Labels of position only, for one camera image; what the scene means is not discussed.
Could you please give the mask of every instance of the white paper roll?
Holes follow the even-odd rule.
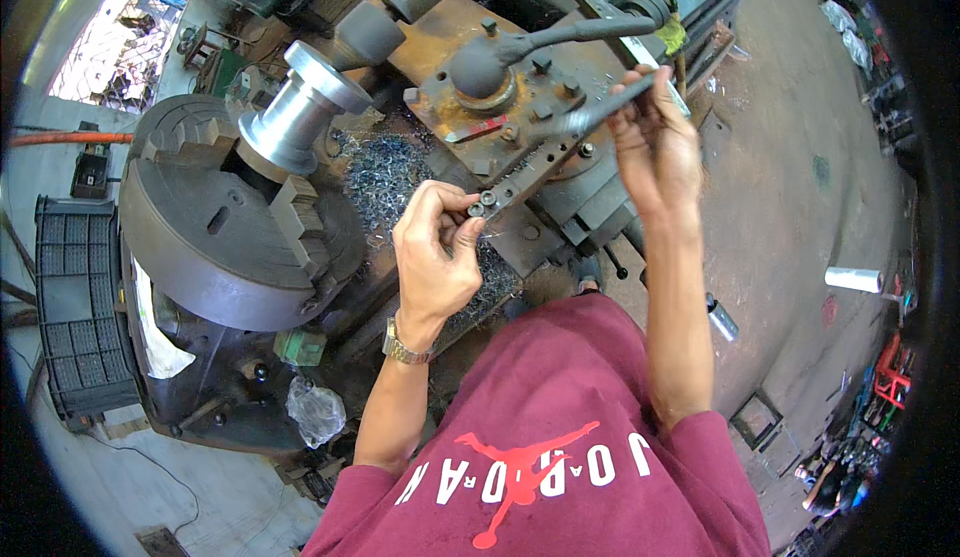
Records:
[[[858,270],[849,267],[827,267],[823,281],[831,287],[852,288],[866,292],[881,291],[883,276],[880,270]]]

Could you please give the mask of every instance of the lathe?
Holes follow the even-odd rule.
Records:
[[[642,251],[610,132],[548,124],[596,113],[625,69],[671,59],[655,32],[672,13],[695,55],[716,21],[734,26],[738,2],[364,0],[330,42],[290,46],[265,109],[157,103],[137,125],[119,200],[152,427],[299,464],[322,500],[353,452],[398,307],[390,231],[416,183],[482,192],[470,214],[487,219],[485,285],[447,323],[443,351],[545,264],[612,254],[621,233]],[[333,123],[370,107],[398,119],[391,134]],[[345,425],[324,443],[288,415],[294,378],[342,399]],[[433,380],[438,419],[458,382]]]

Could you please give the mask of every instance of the white plastic bag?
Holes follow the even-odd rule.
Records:
[[[340,395],[314,386],[301,375],[290,380],[287,415],[299,425],[300,436],[310,449],[317,449],[344,429],[347,410]]]
[[[849,51],[849,58],[853,59],[853,62],[863,68],[864,71],[870,73],[874,63],[870,60],[870,49],[867,48],[867,43],[863,41],[863,38],[854,34],[853,30],[844,30],[843,46]]]
[[[846,9],[838,5],[834,0],[828,0],[820,6],[820,11],[826,16],[826,19],[837,32],[844,30],[857,30],[857,23]]]

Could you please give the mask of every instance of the orange hose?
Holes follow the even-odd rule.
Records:
[[[112,131],[44,131],[14,136],[10,146],[29,146],[32,144],[91,143],[91,144],[130,144],[134,141],[131,133]]]

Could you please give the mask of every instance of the right hand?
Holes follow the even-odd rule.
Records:
[[[654,71],[638,65],[609,89],[623,93],[625,85]],[[623,186],[636,205],[644,226],[664,223],[674,230],[700,233],[698,201],[703,184],[700,142],[666,85],[673,69],[654,73],[653,87],[606,119],[613,132]]]

